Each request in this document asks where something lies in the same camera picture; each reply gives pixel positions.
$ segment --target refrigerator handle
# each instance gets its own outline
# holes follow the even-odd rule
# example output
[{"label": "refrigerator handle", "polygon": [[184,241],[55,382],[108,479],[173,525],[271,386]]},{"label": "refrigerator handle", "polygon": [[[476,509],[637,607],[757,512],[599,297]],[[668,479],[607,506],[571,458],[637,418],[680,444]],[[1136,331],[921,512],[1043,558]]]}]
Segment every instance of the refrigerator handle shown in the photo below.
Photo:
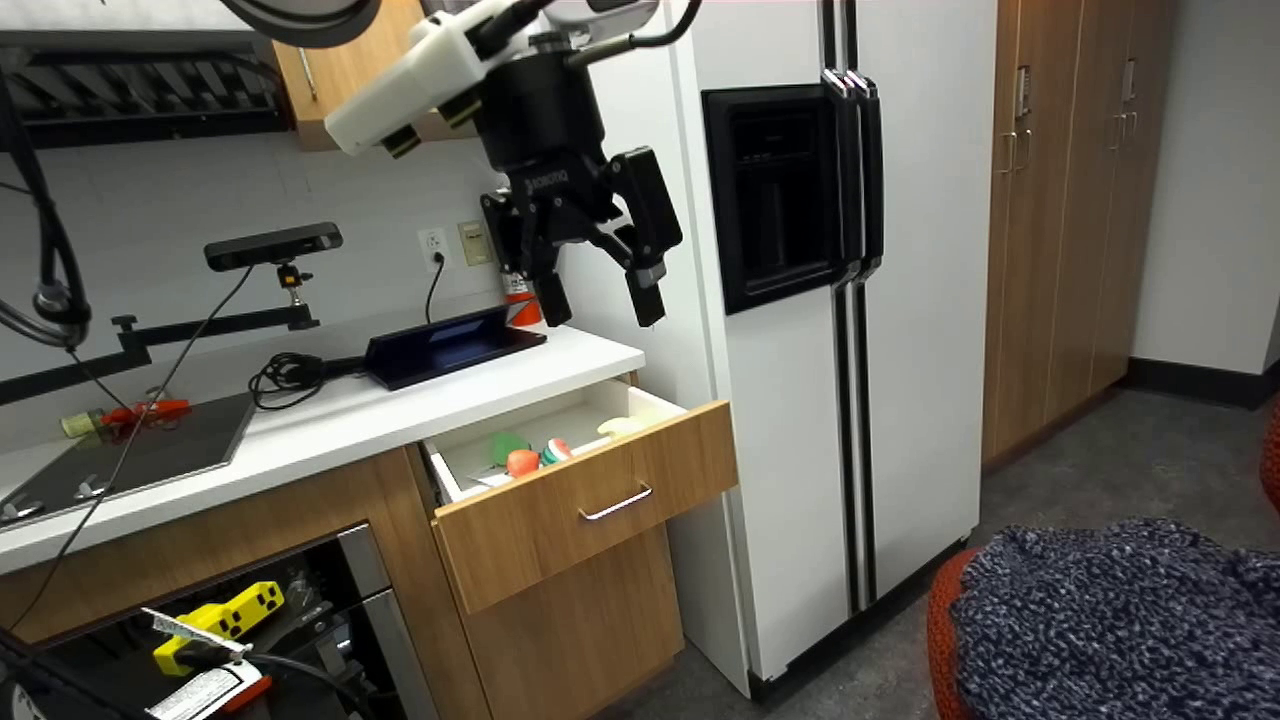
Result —
[{"label": "refrigerator handle", "polygon": [[841,232],[841,282],[860,284],[883,262],[883,149],[879,149],[879,98],[860,73],[822,73],[822,98],[831,110],[837,154],[837,232]]}]

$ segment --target countertop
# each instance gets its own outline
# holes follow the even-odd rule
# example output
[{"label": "countertop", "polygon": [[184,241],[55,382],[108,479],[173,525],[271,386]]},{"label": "countertop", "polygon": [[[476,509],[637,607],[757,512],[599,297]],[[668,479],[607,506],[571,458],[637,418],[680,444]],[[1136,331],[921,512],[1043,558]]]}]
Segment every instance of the countertop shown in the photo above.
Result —
[{"label": "countertop", "polygon": [[[381,458],[519,403],[577,391],[637,371],[640,364],[642,356],[628,345],[612,345],[577,328],[553,328],[546,345],[398,391],[383,391],[362,377],[348,377],[291,414],[257,414],[244,444],[228,464],[108,495],[91,512],[72,551],[173,525],[178,517],[197,517],[202,509],[230,506],[362,458]],[[34,459],[42,464],[50,459],[50,451],[8,451],[0,458],[0,469],[34,473]],[[0,530],[0,576],[50,562],[83,509],[88,506]]]}]

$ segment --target white wall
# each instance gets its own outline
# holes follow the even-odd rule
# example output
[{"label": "white wall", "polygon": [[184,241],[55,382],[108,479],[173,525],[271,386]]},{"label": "white wall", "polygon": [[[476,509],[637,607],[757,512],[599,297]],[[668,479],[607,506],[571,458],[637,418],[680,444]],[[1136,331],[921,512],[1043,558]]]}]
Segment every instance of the white wall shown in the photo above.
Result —
[{"label": "white wall", "polygon": [[1280,356],[1274,27],[1274,0],[1184,0],[1132,356],[1250,377]]},{"label": "white wall", "polygon": [[[345,248],[304,258],[316,274],[304,302],[319,316],[316,331],[244,331],[197,345],[175,391],[222,396],[244,390],[248,371],[281,350],[312,350],[319,356],[362,352],[362,341],[421,325],[429,290],[429,258],[421,229],[476,219],[476,195],[490,187],[490,172],[476,141],[424,144],[406,161],[301,154],[291,137],[178,141],[178,144],[112,144],[38,154],[50,195],[81,248],[88,297],[97,310],[91,341],[81,356],[117,352],[108,316],[131,314],[139,325],[199,319],[230,284],[230,274],[202,267],[202,245],[334,219]],[[463,267],[451,248],[436,291],[436,316],[495,306],[495,274]],[[0,297],[26,310],[34,284],[34,219],[23,195],[0,194]],[[228,314],[281,310],[271,267],[260,267]],[[155,364],[108,377],[120,391],[158,382],[175,345],[155,350]],[[0,377],[69,364],[69,356],[34,350],[0,328]],[[55,418],[101,408],[97,390],[72,390],[23,403],[0,403],[0,450],[55,442]]]}]

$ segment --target floor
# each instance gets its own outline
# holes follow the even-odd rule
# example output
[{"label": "floor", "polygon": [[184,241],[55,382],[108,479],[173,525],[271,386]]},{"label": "floor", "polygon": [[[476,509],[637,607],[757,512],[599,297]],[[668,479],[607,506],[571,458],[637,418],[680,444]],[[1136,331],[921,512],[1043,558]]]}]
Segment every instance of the floor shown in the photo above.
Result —
[{"label": "floor", "polygon": [[[1132,517],[1181,522],[1220,544],[1274,548],[1280,517],[1254,486],[1262,414],[1154,391],[1116,391],[1037,451],[985,479],[985,525],[1084,530]],[[905,595],[879,630],[848,640],[822,668],[800,671],[776,702],[748,703],[706,660],[685,654],[672,671],[607,716],[856,716],[932,720],[924,595]]]}]

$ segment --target wooden drawer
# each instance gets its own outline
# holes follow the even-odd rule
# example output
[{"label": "wooden drawer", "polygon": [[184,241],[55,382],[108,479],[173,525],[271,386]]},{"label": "wooden drawer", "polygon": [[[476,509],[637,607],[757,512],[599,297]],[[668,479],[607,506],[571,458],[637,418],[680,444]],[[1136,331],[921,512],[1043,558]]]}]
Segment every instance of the wooden drawer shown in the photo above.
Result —
[{"label": "wooden drawer", "polygon": [[436,512],[436,534],[463,614],[481,614],[668,525],[733,486],[729,403],[706,403],[646,421],[561,469],[448,506]]}]

